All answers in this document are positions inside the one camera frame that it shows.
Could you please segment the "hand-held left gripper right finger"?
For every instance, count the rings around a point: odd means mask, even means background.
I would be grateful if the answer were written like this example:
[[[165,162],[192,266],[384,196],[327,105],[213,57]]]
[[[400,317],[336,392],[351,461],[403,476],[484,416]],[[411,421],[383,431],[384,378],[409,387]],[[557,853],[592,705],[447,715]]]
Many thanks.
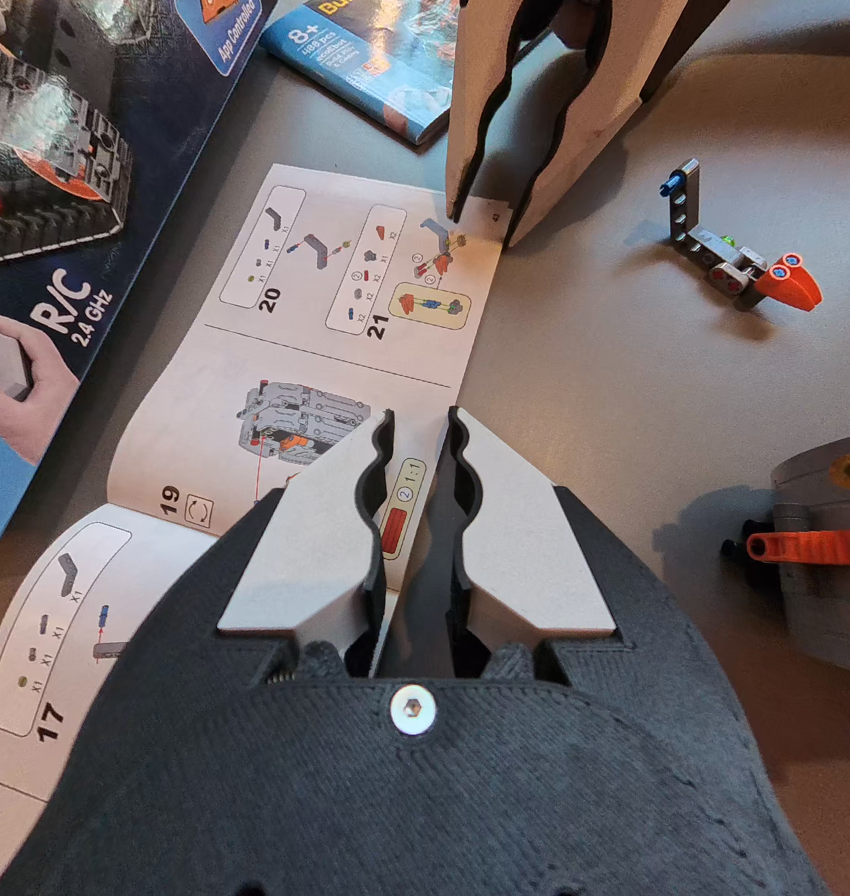
[[[453,496],[464,512],[447,614],[454,655],[473,641],[479,655],[614,633],[554,483],[467,410],[453,407],[448,418]]]

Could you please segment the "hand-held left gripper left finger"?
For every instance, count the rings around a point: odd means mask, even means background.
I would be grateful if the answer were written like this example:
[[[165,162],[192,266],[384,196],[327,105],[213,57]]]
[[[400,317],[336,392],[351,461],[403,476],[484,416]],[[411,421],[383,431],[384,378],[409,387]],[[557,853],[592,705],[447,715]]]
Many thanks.
[[[324,641],[372,655],[386,609],[374,515],[386,501],[394,413],[374,413],[283,490],[218,621],[223,634]]]

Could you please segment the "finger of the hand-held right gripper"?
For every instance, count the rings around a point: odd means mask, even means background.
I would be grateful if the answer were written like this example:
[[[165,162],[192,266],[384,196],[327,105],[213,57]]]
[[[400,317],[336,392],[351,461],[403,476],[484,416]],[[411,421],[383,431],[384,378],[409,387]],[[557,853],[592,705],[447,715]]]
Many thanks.
[[[537,33],[531,2],[462,2],[446,147],[446,215],[459,222],[484,160],[492,118],[509,95],[520,41]]]
[[[560,110],[553,139],[524,188],[506,236],[533,230],[703,35],[726,1],[599,2],[586,84]]]

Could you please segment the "grey brick arm orange claws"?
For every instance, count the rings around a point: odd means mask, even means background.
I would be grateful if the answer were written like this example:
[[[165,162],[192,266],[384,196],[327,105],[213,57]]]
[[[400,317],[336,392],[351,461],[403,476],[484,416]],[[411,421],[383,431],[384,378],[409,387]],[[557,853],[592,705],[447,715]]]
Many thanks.
[[[699,186],[700,163],[695,158],[673,169],[660,186],[660,195],[668,199],[669,240],[677,252],[698,266],[740,312],[765,299],[812,312],[822,302],[822,291],[802,256],[786,252],[770,263],[748,246],[707,230],[699,222]]]

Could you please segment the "white instruction booklet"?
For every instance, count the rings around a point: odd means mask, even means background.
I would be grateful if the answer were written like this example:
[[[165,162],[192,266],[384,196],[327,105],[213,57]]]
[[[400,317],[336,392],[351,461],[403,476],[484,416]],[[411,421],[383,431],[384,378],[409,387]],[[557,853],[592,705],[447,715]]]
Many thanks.
[[[64,531],[0,626],[0,876],[162,594],[270,490],[395,416],[376,516],[396,608],[511,216],[274,165],[183,342],[135,411],[107,502]]]

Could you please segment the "grey brick robot model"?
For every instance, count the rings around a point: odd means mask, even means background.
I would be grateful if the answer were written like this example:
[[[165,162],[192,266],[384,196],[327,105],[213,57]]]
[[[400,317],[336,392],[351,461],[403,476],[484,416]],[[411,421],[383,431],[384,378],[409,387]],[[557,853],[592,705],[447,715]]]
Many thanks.
[[[803,652],[850,670],[850,436],[789,458],[772,483],[768,519],[746,520],[721,554],[781,596]]]

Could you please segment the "blue closed booklet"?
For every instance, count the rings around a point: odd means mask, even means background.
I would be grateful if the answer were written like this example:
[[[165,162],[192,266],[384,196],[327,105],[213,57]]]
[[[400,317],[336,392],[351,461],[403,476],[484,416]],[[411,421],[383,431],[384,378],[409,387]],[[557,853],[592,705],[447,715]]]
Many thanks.
[[[310,1],[275,10],[272,55],[415,146],[448,124],[458,1]]]

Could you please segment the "blue toy set box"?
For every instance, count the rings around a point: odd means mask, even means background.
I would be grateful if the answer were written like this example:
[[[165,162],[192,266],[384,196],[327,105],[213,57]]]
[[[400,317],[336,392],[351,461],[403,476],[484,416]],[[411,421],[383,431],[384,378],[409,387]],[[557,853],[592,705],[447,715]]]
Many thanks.
[[[275,6],[0,1],[0,538]]]

